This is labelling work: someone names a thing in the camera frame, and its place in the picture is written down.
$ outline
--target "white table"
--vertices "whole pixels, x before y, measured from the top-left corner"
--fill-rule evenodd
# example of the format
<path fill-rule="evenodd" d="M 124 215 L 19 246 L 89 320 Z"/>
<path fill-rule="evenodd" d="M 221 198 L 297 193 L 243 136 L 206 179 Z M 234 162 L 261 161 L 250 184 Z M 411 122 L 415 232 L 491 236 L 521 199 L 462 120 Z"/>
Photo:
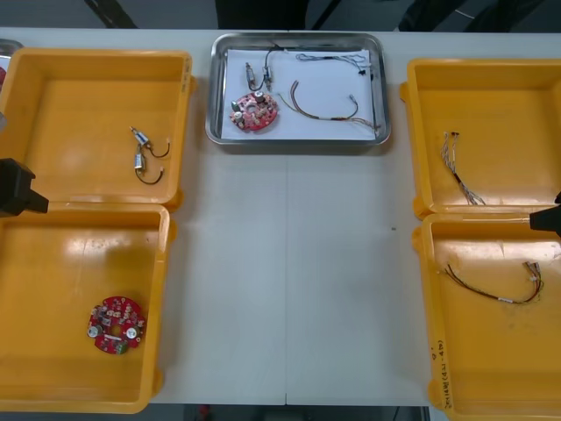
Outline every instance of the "white table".
<path fill-rule="evenodd" d="M 426 405 L 429 355 L 410 245 L 399 83 L 414 57 L 560 57 L 560 35 L 375 33 L 393 137 L 363 155 L 227 154 L 203 120 L 219 31 L 0 28 L 27 46 L 182 49 L 193 97 L 158 403 Z"/>

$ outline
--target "colored wire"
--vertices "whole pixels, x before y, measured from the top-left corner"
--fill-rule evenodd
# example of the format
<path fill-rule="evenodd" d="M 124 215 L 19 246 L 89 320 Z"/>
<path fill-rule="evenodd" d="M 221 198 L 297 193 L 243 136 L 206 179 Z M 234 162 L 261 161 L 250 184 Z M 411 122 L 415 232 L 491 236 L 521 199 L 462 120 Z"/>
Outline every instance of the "colored wire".
<path fill-rule="evenodd" d="M 467 283 L 465 283 L 464 281 L 462 281 L 452 270 L 452 267 L 450 266 L 450 264 L 448 264 L 447 268 L 444 270 L 444 272 L 458 285 L 460 285 L 463 288 L 469 289 L 472 292 L 475 292 L 476 294 L 479 294 L 480 296 L 485 296 L 487 298 L 491 298 L 492 300 L 497 300 L 497 301 L 502 301 L 503 303 L 509 303 L 509 304 L 526 304 L 531 302 L 534 298 L 536 298 L 536 296 L 540 293 L 540 291 L 543 289 L 543 281 L 542 281 L 542 273 L 540 271 L 540 267 L 539 264 L 536 262 L 530 263 L 528 261 L 525 261 L 523 263 L 524 267 L 526 269 L 528 269 L 531 273 L 531 277 L 530 280 L 534 283 L 534 292 L 526 299 L 524 300 L 512 300 L 510 298 L 504 298 L 502 296 L 495 296 L 493 294 L 490 294 L 488 292 L 483 291 L 482 289 L 477 289 L 475 287 L 472 287 L 471 285 L 468 285 Z"/>
<path fill-rule="evenodd" d="M 162 154 L 162 155 L 157 155 L 157 154 L 155 154 L 154 151 L 152 150 L 152 147 L 151 147 L 151 146 L 148 147 L 148 150 L 150 151 L 150 153 L 152 154 L 152 156 L 153 156 L 154 158 L 163 158 L 163 157 L 167 156 L 167 154 L 169 153 L 169 141 L 167 142 L 167 150 L 166 150 L 166 152 L 165 152 L 164 154 Z"/>
<path fill-rule="evenodd" d="M 269 69 L 269 65 L 268 65 L 268 62 L 269 62 L 269 54 L 272 53 L 273 51 L 282 51 L 282 49 L 283 49 L 283 48 L 282 48 L 281 46 L 278 46 L 278 45 L 276 45 L 276 44 L 273 43 L 273 46 L 272 46 L 271 48 L 269 48 L 269 51 L 266 52 L 266 54 L 265 54 L 265 66 L 264 66 L 264 68 L 267 69 L 267 71 L 268 71 L 268 69 Z M 259 84 L 259 86 L 258 86 L 257 88 L 255 88 L 254 85 L 252 86 L 252 80 L 250 79 L 249 74 L 247 73 L 248 69 L 250 69 L 250 70 L 252 71 L 252 73 L 253 73 L 252 66 L 251 66 L 249 63 L 246 63 L 246 64 L 245 64 L 245 67 L 246 67 L 245 78 L 247 79 L 247 87 L 249 88 L 249 90 L 250 90 L 251 92 L 256 92 L 256 91 L 258 91 L 258 90 L 261 90 L 261 88 L 263 88 L 263 83 L 266 82 L 267 76 L 266 76 L 266 75 L 263 75 L 263 79 L 261 80 L 261 83 Z"/>
<path fill-rule="evenodd" d="M 290 99 L 292 100 L 292 105 L 291 106 L 283 97 L 282 95 L 280 95 L 280 99 L 282 100 L 283 103 L 285 103 L 292 111 L 298 112 L 299 114 L 302 114 L 303 116 L 307 117 L 307 118 L 313 118 L 314 120 L 325 120 L 325 121 L 352 121 L 354 123 L 360 123 L 362 125 L 367 125 L 368 127 L 374 128 L 374 125 L 368 121 L 365 120 L 363 118 L 357 118 L 354 117 L 357 112 L 359 112 L 359 103 L 357 102 L 356 98 L 353 95 L 349 95 L 349 99 L 351 99 L 352 103 L 354 103 L 355 106 L 355 110 L 354 112 L 346 117 L 319 117 L 316 116 L 314 114 L 310 114 L 306 111 L 304 111 L 300 105 L 298 104 L 298 102 L 296 101 L 296 96 L 295 96 L 295 92 L 296 92 L 296 88 L 298 88 L 298 81 L 294 81 L 294 83 L 292 84 L 292 86 L 290 87 Z"/>
<path fill-rule="evenodd" d="M 469 202 L 469 204 L 486 204 L 485 201 L 471 190 L 467 188 L 465 183 L 459 178 L 458 173 L 456 172 L 456 143 L 458 142 L 459 133 L 452 132 L 452 148 L 451 148 L 451 156 L 450 156 L 450 147 L 449 147 L 449 139 L 450 136 L 448 132 L 444 132 L 444 143 L 442 148 L 440 149 L 440 156 L 444 161 L 444 164 L 448 169 L 452 172 L 454 179 L 458 183 L 459 187 L 462 189 L 462 193 L 464 193 L 465 198 Z"/>
<path fill-rule="evenodd" d="M 345 61 L 352 64 L 359 70 L 360 75 L 366 74 L 366 69 L 370 68 L 370 63 L 367 63 L 366 57 L 360 54 L 346 54 L 346 55 L 307 55 L 300 53 L 296 55 L 298 61 L 322 61 L 322 60 L 337 60 Z"/>
<path fill-rule="evenodd" d="M 144 178 L 142 178 L 142 177 L 140 176 L 140 174 L 142 174 L 142 172 L 141 172 L 140 170 L 138 170 L 138 169 L 136 169 L 136 170 L 134 171 L 134 174 L 136 174 L 136 175 L 137 175 L 137 178 L 138 178 L 140 181 L 142 181 L 144 184 L 148 184 L 148 185 L 153 186 L 154 184 L 156 184 L 157 182 L 159 182 L 159 181 L 161 180 L 161 177 L 164 176 L 164 168 L 163 168 L 163 167 L 160 167 L 160 175 L 158 175 L 158 178 L 157 178 L 156 180 L 152 181 L 152 182 L 147 182 Z"/>

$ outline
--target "yellow plastic tray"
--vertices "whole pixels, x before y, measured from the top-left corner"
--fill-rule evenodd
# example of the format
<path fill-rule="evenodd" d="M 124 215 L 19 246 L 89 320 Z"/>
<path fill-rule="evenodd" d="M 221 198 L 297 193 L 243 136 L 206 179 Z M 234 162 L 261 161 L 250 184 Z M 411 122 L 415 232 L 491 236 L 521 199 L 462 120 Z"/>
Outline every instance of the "yellow plastic tray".
<path fill-rule="evenodd" d="M 434 214 L 414 231 L 429 332 L 433 405 L 453 420 L 561 417 L 561 245 L 529 229 L 527 215 Z M 544 282 L 527 304 L 501 303 L 458 286 L 450 263 L 473 287 L 522 299 L 522 263 Z"/>
<path fill-rule="evenodd" d="M 0 111 L 0 157 L 23 162 L 33 187 L 59 202 L 181 203 L 179 180 L 191 80 L 184 52 L 22 48 L 10 63 Z M 157 154 L 146 154 L 146 179 L 134 171 L 144 132 Z"/>
<path fill-rule="evenodd" d="M 0 219 L 0 410 L 138 412 L 161 386 L 156 361 L 170 237 L 156 204 L 51 203 Z M 91 310 L 128 296 L 146 314 L 140 346 L 109 355 Z"/>
<path fill-rule="evenodd" d="M 561 189 L 561 60 L 414 60 L 401 98 L 418 217 L 553 205 Z M 444 132 L 454 131 L 458 174 L 487 206 L 468 205 L 442 161 Z"/>

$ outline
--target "gray floor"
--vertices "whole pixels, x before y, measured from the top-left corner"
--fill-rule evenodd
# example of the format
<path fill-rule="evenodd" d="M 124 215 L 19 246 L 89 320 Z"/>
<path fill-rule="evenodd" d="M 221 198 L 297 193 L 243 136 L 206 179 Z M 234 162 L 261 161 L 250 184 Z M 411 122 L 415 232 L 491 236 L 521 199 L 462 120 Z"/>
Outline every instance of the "gray floor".
<path fill-rule="evenodd" d="M 311 28 L 330 0 L 310 0 L 307 27 Z M 474 16 L 492 0 L 467 0 L 462 12 Z M 216 29 L 217 15 L 211 0 L 120 0 L 135 24 L 145 29 Z M 323 26 L 326 31 L 392 31 L 412 0 L 344 0 Z M 561 32 L 561 1 L 548 0 L 527 16 L 514 32 Z M 438 28 L 440 32 L 460 32 L 469 18 L 450 15 Z M 0 26 L 54 28 L 103 28 L 102 22 L 81 0 L 3 0 L 0 2 Z M 395 408 L 261 408 L 251 406 L 213 407 L 214 421 L 370 421 L 391 420 Z M 11 414 L 0 413 L 0 421 L 191 421 L 194 405 L 149 405 L 135 416 Z M 396 421 L 420 419 L 414 408 L 400 410 Z"/>
<path fill-rule="evenodd" d="M 493 0 L 466 0 L 460 11 L 477 15 Z M 119 0 L 139 28 L 216 29 L 217 14 L 211 0 Z M 310 0 L 307 27 L 321 15 L 330 0 Z M 412 0 L 343 0 L 325 22 L 326 31 L 392 31 Z M 546 0 L 513 32 L 561 32 L 561 1 Z M 460 32 L 469 18 L 450 15 L 438 28 Z M 3 0 L 0 26 L 52 28 L 103 28 L 82 0 Z"/>
<path fill-rule="evenodd" d="M 395 407 L 211 407 L 212 421 L 390 421 Z M 0 413 L 0 421 L 195 421 L 195 405 L 152 404 L 136 415 Z M 401 407 L 395 421 L 421 420 L 417 408 Z"/>

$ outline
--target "metal tray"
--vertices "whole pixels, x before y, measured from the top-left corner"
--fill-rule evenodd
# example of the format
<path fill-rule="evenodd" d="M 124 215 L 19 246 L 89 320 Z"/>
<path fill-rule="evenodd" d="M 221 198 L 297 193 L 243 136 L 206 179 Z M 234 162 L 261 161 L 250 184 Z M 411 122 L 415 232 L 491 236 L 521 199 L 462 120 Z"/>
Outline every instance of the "metal tray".
<path fill-rule="evenodd" d="M 367 50 L 372 63 L 373 122 L 377 126 L 373 140 L 326 139 L 225 139 L 222 137 L 224 92 L 228 50 L 263 50 L 272 43 L 291 51 L 340 51 L 341 53 Z M 387 111 L 386 76 L 384 56 L 380 42 L 366 33 L 331 32 L 255 32 L 231 33 L 219 37 L 212 46 L 209 82 L 209 103 L 206 132 L 219 145 L 323 145 L 323 146 L 377 146 L 384 143 L 391 132 Z"/>
<path fill-rule="evenodd" d="M 10 59 L 11 56 L 19 49 L 23 47 L 17 41 L 12 41 L 11 39 L 0 39 L 0 59 Z"/>

